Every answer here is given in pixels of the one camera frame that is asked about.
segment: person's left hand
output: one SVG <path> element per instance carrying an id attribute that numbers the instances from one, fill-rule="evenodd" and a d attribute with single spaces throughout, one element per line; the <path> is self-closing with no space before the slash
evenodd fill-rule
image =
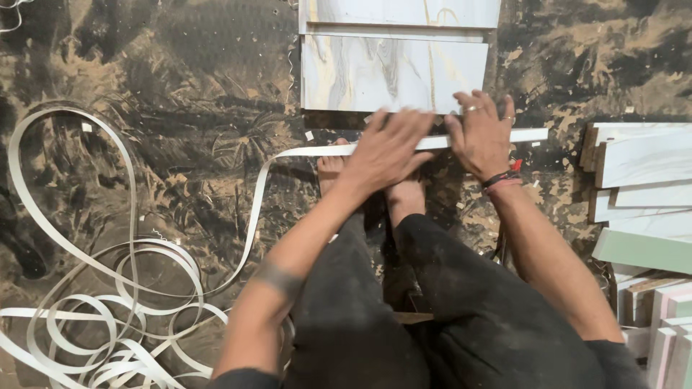
<path id="1" fill-rule="evenodd" d="M 373 114 L 339 176 L 340 180 L 363 188 L 367 195 L 401 182 L 435 156 L 431 152 L 415 152 L 416 145 L 433 125 L 433 113 L 402 109 L 383 127 L 386 116 L 382 109 Z"/>

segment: black pants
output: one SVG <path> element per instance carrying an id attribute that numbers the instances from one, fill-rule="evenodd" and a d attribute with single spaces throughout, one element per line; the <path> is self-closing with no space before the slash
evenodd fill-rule
<path id="1" fill-rule="evenodd" d="M 603 387 L 596 357 L 528 284 L 424 215 L 406 217 L 395 235 L 435 320 L 404 327 L 392 317 L 356 213 L 293 310 L 285 388 Z"/>

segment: green panel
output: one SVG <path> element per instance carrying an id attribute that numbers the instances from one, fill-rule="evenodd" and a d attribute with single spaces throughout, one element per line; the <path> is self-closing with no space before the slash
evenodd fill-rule
<path id="1" fill-rule="evenodd" d="M 679 302 L 675 308 L 675 317 L 683 318 L 692 316 L 692 301 Z"/>
<path id="2" fill-rule="evenodd" d="M 606 262 L 692 274 L 692 243 L 680 240 L 604 228 L 594 256 Z"/>

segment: bracelet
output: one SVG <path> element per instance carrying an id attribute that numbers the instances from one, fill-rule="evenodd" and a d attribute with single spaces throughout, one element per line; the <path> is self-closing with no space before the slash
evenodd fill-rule
<path id="1" fill-rule="evenodd" d="M 487 194 L 490 195 L 492 192 L 495 192 L 497 189 L 499 189 L 503 186 L 521 185 L 522 182 L 523 182 L 522 179 L 501 180 L 501 181 L 498 181 L 498 182 L 490 185 L 489 187 L 483 189 L 483 192 L 485 192 L 486 195 Z"/>
<path id="2" fill-rule="evenodd" d="M 503 180 L 511 180 L 511 179 L 520 179 L 521 180 L 521 176 L 519 176 L 519 172 L 516 170 L 507 170 L 504 173 L 496 174 L 496 175 L 490 177 L 490 179 L 488 179 L 488 181 L 485 181 L 483 184 L 481 184 L 481 186 L 483 187 L 483 189 L 488 189 L 488 188 L 490 188 L 490 186 L 495 185 L 498 182 L 501 182 Z"/>

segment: bare foot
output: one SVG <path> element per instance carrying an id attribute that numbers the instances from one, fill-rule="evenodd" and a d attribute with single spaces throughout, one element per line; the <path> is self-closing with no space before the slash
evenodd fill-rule
<path id="1" fill-rule="evenodd" d="M 426 193 L 420 182 L 418 171 L 406 177 L 402 182 L 385 190 L 387 208 L 390 212 L 392 228 L 396 228 L 404 217 L 414 213 L 426 214 Z"/>
<path id="2" fill-rule="evenodd" d="M 336 140 L 337 145 L 348 145 L 344 138 Z M 320 180 L 320 195 L 324 197 L 339 178 L 339 173 L 346 166 L 348 157 L 323 156 L 317 160 L 317 178 Z"/>

